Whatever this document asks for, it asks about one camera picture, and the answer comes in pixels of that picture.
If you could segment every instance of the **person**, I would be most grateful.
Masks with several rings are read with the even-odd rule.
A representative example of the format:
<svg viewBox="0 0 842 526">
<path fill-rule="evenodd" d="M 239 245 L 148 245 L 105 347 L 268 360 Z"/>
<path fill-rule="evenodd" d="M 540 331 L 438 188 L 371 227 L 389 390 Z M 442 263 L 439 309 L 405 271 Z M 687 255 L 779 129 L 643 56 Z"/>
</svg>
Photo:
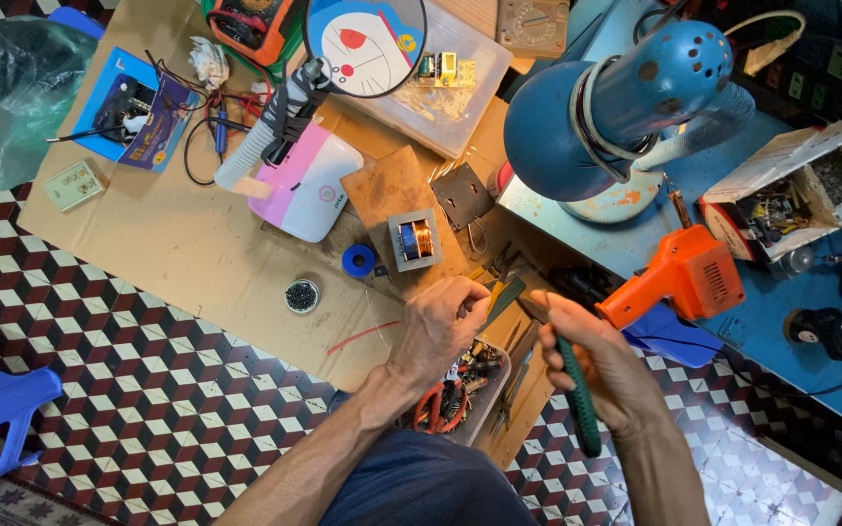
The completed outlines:
<svg viewBox="0 0 842 526">
<path fill-rule="evenodd" d="M 636 524 L 709 524 L 704 490 L 661 389 L 619 331 L 544 291 L 541 330 L 550 381 L 561 371 L 555 334 L 574 344 L 597 415 L 612 433 Z M 388 362 L 272 464 L 217 524 L 535 524 L 484 453 L 444 437 L 394 429 L 468 349 L 485 325 L 489 291 L 465 277 L 441 280 L 408 302 Z"/>
</svg>

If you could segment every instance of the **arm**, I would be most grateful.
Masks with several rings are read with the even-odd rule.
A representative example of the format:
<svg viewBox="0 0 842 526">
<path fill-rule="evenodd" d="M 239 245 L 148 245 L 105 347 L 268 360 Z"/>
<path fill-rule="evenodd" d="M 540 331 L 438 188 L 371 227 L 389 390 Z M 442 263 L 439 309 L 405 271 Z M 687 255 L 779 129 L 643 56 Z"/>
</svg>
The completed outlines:
<svg viewBox="0 0 842 526">
<path fill-rule="evenodd" d="M 393 420 L 417 403 L 485 324 L 489 291 L 443 280 L 405 306 L 402 340 L 357 393 L 277 460 L 218 524 L 316 524 Z"/>
<path fill-rule="evenodd" d="M 561 296 L 537 291 L 532 298 L 550 309 L 551 323 L 541 331 L 548 378 L 559 388 L 574 388 L 574 381 L 561 372 L 564 364 L 555 351 L 559 334 L 574 344 L 593 407 L 613 433 L 636 523 L 709 524 L 704 488 L 684 434 L 674 424 L 658 384 L 622 334 Z"/>
</svg>

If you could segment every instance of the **digital multimeter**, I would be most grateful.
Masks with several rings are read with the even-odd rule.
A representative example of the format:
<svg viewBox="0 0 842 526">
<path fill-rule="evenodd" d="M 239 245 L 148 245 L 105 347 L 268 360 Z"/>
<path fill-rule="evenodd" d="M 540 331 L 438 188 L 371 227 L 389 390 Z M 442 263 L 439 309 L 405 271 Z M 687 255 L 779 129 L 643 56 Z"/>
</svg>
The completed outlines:
<svg viewBox="0 0 842 526">
<path fill-rule="evenodd" d="M 207 12 L 213 34 L 262 66 L 278 60 L 285 35 L 306 0 L 216 0 Z"/>
</svg>

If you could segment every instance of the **orange soldering gun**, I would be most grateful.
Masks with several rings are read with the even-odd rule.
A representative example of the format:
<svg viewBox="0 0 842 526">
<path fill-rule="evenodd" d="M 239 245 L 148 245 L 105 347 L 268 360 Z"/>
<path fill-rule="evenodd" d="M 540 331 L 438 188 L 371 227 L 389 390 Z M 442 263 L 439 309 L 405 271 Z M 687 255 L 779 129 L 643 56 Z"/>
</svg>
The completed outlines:
<svg viewBox="0 0 842 526">
<path fill-rule="evenodd" d="M 713 317 L 746 299 L 730 249 L 705 226 L 690 221 L 679 190 L 668 196 L 682 228 L 661 238 L 646 269 L 596 304 L 600 316 L 617 329 L 625 329 L 664 298 L 690 321 Z"/>
</svg>

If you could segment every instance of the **doraemon sticker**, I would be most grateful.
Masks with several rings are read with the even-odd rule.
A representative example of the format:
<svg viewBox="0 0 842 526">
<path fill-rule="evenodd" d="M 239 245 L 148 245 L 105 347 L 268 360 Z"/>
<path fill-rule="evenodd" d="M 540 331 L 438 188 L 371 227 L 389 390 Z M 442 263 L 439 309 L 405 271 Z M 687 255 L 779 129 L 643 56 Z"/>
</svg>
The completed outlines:
<svg viewBox="0 0 842 526">
<path fill-rule="evenodd" d="M 324 74 L 347 94 L 380 96 L 401 85 L 424 44 L 387 4 L 338 1 L 308 19 L 310 50 L 329 61 Z"/>
</svg>

